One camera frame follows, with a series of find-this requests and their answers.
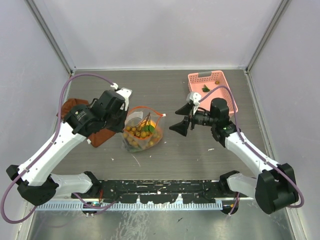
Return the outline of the brown longan bunch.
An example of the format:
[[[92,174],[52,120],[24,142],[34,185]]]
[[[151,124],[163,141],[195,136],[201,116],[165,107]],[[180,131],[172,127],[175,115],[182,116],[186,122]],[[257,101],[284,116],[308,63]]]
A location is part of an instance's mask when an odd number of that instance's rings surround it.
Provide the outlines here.
[[[155,146],[163,137],[159,125],[148,125],[157,115],[151,112],[136,111],[128,116],[122,133],[123,147],[128,152],[140,152]]]

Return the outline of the orange peach toy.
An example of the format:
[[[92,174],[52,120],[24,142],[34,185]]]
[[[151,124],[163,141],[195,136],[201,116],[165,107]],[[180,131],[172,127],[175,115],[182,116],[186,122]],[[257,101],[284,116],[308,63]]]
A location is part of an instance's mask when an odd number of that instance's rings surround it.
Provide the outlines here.
[[[156,121],[153,121],[153,120],[150,120],[147,122],[148,125],[151,125],[153,127],[156,127],[157,126],[157,122]]]

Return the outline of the clear orange-zip bag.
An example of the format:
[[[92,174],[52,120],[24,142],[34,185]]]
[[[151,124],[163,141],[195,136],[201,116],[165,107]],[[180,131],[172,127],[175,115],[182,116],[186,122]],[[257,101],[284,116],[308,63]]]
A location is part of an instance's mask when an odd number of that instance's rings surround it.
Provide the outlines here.
[[[129,110],[122,133],[122,148],[130,153],[154,147],[164,136],[165,113],[147,106]]]

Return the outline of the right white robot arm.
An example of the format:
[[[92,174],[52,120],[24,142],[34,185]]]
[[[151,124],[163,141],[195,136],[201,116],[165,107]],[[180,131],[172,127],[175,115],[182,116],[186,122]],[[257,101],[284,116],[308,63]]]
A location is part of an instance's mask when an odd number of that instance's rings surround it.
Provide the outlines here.
[[[236,170],[221,175],[219,191],[223,196],[231,197],[235,192],[244,194],[255,199],[268,215],[299,201],[294,169],[287,163],[279,164],[269,158],[246,138],[230,120],[226,100],[214,98],[209,110],[201,109],[197,101],[189,100],[175,114],[184,118],[170,126],[170,130],[186,136],[196,125],[210,127],[212,137],[255,175],[254,178],[246,177]]]

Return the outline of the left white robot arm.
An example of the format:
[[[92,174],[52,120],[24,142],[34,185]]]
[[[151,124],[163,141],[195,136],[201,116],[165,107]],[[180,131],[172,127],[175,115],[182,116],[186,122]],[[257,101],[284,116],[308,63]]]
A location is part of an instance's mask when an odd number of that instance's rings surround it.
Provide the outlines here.
[[[55,196],[99,195],[101,182],[90,171],[78,175],[57,175],[53,169],[77,145],[103,129],[120,133],[125,127],[132,90],[106,90],[90,105],[76,104],[65,114],[60,128],[26,162],[10,165],[6,172],[14,180],[18,175],[17,191],[23,199],[40,206]]]

